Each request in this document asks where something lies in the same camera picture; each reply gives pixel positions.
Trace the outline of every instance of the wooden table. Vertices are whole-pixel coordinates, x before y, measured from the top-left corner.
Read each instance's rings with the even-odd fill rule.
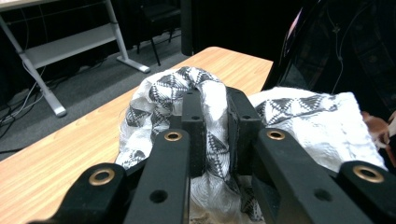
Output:
[[[208,48],[176,65],[201,67],[246,95],[259,92],[272,62]],[[119,127],[136,88],[0,162],[0,223],[47,219],[89,167],[114,162]]]

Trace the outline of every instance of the white desk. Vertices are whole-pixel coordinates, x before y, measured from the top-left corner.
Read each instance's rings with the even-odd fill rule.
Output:
[[[18,7],[29,7],[54,1],[56,0],[0,0],[0,12]],[[105,4],[109,17],[108,24],[30,49],[21,48],[20,44],[15,39],[14,35],[11,33],[7,24],[0,15],[0,25],[2,29],[5,31],[8,39],[11,41],[23,63],[26,65],[29,74],[35,79],[38,86],[41,88],[43,95],[52,108],[53,112],[58,117],[64,116],[66,114],[66,110],[36,71],[36,69],[39,67],[56,63],[62,59],[76,55],[85,50],[93,49],[110,41],[117,40],[121,53],[121,56],[119,56],[117,60],[130,65],[141,72],[149,72],[148,67],[128,58],[125,44],[120,32],[120,27],[113,10],[113,6],[111,5],[111,1],[106,0]]]

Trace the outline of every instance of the black and white fabric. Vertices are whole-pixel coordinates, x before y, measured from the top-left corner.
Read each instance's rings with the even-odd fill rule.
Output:
[[[250,176],[230,176],[226,87],[205,70],[183,67],[143,80],[120,126],[116,163],[128,169],[147,158],[169,118],[181,115],[183,93],[191,89],[201,93],[207,166],[191,180],[190,223],[265,223]],[[266,126],[290,132],[321,165],[337,171],[342,161],[363,160],[385,167],[351,94],[275,88],[249,100]]]

